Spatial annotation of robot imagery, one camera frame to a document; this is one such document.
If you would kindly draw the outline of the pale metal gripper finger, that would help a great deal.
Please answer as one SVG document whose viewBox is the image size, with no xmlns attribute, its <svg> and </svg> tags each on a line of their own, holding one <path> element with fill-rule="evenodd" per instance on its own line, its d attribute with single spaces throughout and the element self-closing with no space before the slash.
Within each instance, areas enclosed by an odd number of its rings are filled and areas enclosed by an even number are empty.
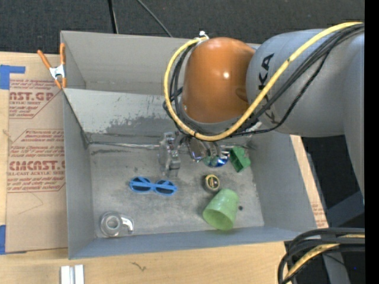
<svg viewBox="0 0 379 284">
<path fill-rule="evenodd" d="M 169 172 L 171 176 L 178 176 L 181 167 L 181 159 L 179 156 L 179 140 L 176 133 L 172 133 L 169 137 Z"/>
<path fill-rule="evenodd" d="M 160 144 L 159 144 L 159 154 L 158 154 L 160 171 L 164 175 L 169 175 L 169 165 L 171 161 L 170 143 L 171 143 L 171 133 L 170 132 L 164 133 L 163 139 L 160 141 Z"/>
</svg>

